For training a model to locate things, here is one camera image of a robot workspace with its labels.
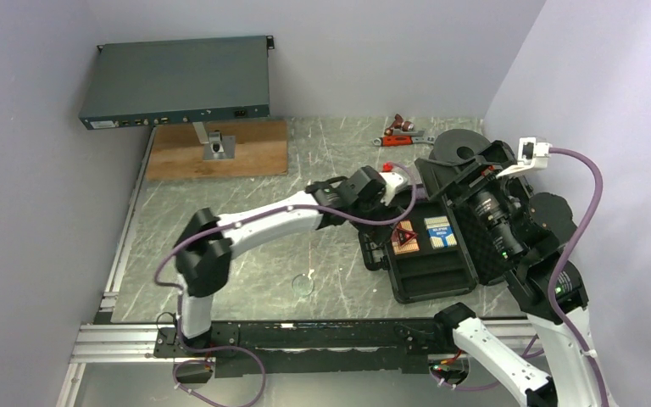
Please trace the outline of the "purple poker chip stack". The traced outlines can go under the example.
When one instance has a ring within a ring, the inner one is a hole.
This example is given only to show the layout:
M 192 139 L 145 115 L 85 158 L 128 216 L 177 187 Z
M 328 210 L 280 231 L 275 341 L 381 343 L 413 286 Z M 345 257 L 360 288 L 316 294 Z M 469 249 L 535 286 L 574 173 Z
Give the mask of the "purple poker chip stack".
M 429 200 L 429 195 L 428 195 L 427 191 L 422 187 L 418 187 L 415 190 L 415 194 L 416 194 L 416 201 L 417 202 L 427 202 Z

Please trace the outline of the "blue playing card box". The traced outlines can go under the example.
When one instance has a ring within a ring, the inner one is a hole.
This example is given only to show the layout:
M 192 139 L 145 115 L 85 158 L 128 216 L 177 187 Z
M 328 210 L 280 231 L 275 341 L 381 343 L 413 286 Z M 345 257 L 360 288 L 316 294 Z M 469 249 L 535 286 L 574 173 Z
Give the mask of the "blue playing card box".
M 433 249 L 451 248 L 458 244 L 447 216 L 426 217 L 424 224 Z

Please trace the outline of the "black poker set case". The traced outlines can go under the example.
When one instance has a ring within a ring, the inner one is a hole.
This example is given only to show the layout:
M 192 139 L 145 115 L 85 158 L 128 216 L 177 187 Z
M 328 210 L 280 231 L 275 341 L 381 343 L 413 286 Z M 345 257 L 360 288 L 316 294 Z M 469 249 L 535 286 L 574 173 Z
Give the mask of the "black poker set case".
M 457 240 L 451 248 L 433 249 L 424 224 L 426 217 L 447 216 Z M 509 264 L 492 245 L 485 226 L 467 208 L 450 209 L 441 201 L 417 202 L 404 220 L 417 233 L 420 250 L 395 255 L 385 227 L 359 229 L 359 246 L 367 270 L 387 272 L 394 298 L 411 304 L 472 292 L 478 285 L 504 280 Z

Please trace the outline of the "clear round dealer button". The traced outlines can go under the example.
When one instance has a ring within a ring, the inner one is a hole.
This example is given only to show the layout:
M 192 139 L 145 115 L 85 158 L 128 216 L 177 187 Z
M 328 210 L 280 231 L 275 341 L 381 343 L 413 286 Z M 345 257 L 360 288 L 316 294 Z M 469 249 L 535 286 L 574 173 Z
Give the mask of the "clear round dealer button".
M 314 290 L 314 280 L 311 276 L 300 274 L 292 279 L 292 290 L 299 297 L 308 297 Z

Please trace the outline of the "red triangular dealer button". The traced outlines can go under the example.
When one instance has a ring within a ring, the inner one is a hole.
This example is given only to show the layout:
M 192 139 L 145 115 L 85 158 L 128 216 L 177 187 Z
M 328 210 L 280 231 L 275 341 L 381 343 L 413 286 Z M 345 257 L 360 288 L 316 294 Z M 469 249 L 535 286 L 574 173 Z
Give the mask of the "red triangular dealer button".
M 413 241 L 417 241 L 417 234 L 410 229 L 396 227 L 392 233 L 392 243 L 398 246 L 406 246 Z

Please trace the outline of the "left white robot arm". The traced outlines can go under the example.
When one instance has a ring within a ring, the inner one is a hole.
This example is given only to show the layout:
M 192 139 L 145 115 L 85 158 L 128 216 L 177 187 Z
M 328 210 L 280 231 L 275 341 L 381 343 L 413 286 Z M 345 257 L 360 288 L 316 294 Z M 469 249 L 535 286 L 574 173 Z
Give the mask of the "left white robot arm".
M 350 177 L 316 181 L 279 202 L 214 215 L 199 210 L 176 242 L 175 268 L 183 286 L 176 345 L 190 356 L 210 344 L 214 295 L 229 280 L 232 260 L 263 244 L 348 221 L 366 231 L 398 216 L 392 200 L 408 187 L 396 172 L 359 168 Z

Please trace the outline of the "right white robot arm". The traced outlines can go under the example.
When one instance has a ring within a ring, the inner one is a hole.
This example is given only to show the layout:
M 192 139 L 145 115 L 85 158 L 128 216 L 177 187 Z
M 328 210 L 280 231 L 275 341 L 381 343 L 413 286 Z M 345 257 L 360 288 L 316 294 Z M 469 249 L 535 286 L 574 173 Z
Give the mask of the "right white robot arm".
M 581 161 L 594 190 L 579 224 L 562 228 L 542 220 L 532 200 L 510 191 L 518 176 L 543 170 L 552 155 Z M 530 364 L 493 336 L 476 313 L 454 304 L 434 316 L 432 339 L 444 352 L 462 350 L 479 362 L 521 406 L 612 406 L 590 330 L 588 296 L 570 256 L 600 203 L 604 180 L 587 156 L 556 148 L 535 137 L 520 139 L 505 162 L 479 153 L 458 163 L 417 159 L 416 169 L 430 200 L 469 210 L 508 265 L 504 277 L 520 310 L 542 344 L 548 370 Z

